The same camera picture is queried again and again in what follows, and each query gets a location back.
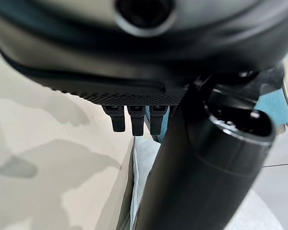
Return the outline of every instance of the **black tube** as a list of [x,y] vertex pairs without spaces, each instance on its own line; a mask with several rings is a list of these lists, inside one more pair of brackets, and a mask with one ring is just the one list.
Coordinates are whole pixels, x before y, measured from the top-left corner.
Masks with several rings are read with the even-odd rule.
[[223,107],[211,115],[196,98],[188,92],[171,119],[135,230],[222,230],[274,141],[266,114]]

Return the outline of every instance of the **white fabric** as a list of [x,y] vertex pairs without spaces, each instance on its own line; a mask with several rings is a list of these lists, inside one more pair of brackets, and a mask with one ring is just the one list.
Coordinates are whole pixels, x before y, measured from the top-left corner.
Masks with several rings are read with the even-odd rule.
[[[144,184],[155,161],[160,144],[136,138],[133,148],[134,188],[131,204],[131,220],[136,212],[144,191]],[[225,230],[283,230],[282,226],[262,199],[250,191]]]

